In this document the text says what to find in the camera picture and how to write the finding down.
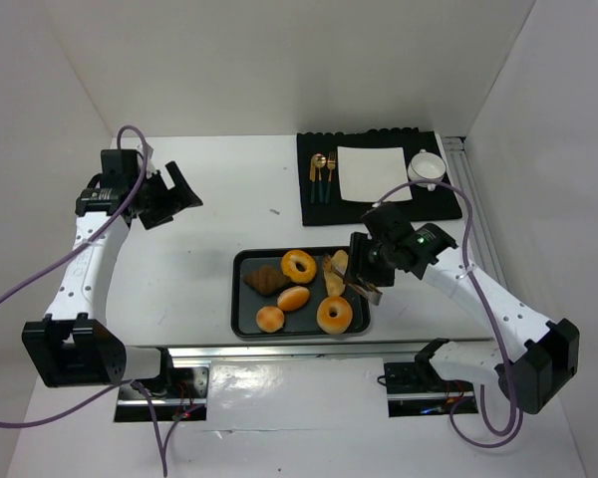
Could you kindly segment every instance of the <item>food tray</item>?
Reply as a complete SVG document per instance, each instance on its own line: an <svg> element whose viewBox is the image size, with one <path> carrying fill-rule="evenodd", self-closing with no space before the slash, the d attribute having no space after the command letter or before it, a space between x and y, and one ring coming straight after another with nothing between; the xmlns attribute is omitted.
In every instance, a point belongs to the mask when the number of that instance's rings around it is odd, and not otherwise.
<svg viewBox="0 0 598 478"><path fill-rule="evenodd" d="M317 276L310 284L298 284L310 290L308 303L298 311L286 313L282 329L272 334L262 332L255 322L257 311L264 306L276 306L279 294L262 297L247 284L243 277L262 266L281 269L281 258L291 249L301 249L310 254L317 262ZM317 309L327 297L321 262L326 254L334 255L338 250L348 252L348 247L304 247L288 249L257 249L241 251L235 256L232 269L232 307L230 325L236 335L243 338L280 338L296 336L327 336L317 325ZM358 334L370 324L368 301L346 288L343 296L352 307L352 323L342 335Z"/></svg>

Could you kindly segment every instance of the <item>bread roll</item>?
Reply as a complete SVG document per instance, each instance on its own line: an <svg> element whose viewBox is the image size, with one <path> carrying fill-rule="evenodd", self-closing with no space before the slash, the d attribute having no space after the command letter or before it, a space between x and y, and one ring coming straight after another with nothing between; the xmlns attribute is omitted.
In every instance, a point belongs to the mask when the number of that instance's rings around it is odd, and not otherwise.
<svg viewBox="0 0 598 478"><path fill-rule="evenodd" d="M291 287L281 293L277 306L283 312L292 312L303 307L310 298L310 291L305 287Z"/></svg>
<svg viewBox="0 0 598 478"><path fill-rule="evenodd" d="M257 327L263 332L277 332L283 327L284 320L283 312L277 307L262 307L257 312Z"/></svg>

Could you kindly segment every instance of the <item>gold fork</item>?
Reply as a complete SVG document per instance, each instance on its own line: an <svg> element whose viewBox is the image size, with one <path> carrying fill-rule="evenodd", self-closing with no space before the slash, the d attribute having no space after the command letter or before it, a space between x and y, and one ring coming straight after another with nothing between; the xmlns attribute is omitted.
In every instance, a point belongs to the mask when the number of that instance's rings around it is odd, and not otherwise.
<svg viewBox="0 0 598 478"><path fill-rule="evenodd" d="M337 153L330 152L328 154L328 161L326 163L328 169L330 169L330 175L328 176L328 189L326 190L326 204L330 202L330 189L332 187L332 173L337 167Z"/></svg>

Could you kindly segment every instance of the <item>white wall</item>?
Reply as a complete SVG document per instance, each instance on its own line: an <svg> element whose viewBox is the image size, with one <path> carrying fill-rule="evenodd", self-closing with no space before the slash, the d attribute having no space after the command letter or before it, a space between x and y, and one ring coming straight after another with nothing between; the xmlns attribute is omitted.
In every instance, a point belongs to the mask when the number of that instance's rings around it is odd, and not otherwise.
<svg viewBox="0 0 598 478"><path fill-rule="evenodd" d="M534 0L45 0L109 129L466 134Z"/></svg>
<svg viewBox="0 0 598 478"><path fill-rule="evenodd" d="M598 0L537 0L467 146L508 284L581 330L560 396L598 477Z"/></svg>
<svg viewBox="0 0 598 478"><path fill-rule="evenodd" d="M75 198L110 140L42 3L1 0L0 294L70 248ZM0 309L0 419L24 418L36 374L20 333L42 317L58 281L44 280ZM0 430L0 477L17 438Z"/></svg>

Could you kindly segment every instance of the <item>chocolate pastry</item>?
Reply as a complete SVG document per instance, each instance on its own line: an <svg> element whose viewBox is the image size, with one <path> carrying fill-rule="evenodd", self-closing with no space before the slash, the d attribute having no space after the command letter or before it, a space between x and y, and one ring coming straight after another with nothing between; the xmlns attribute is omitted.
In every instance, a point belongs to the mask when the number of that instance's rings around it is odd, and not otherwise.
<svg viewBox="0 0 598 478"><path fill-rule="evenodd" d="M290 278L285 276L279 269L272 266L263 266L245 276L243 282L262 296L270 296L287 286L290 283Z"/></svg>

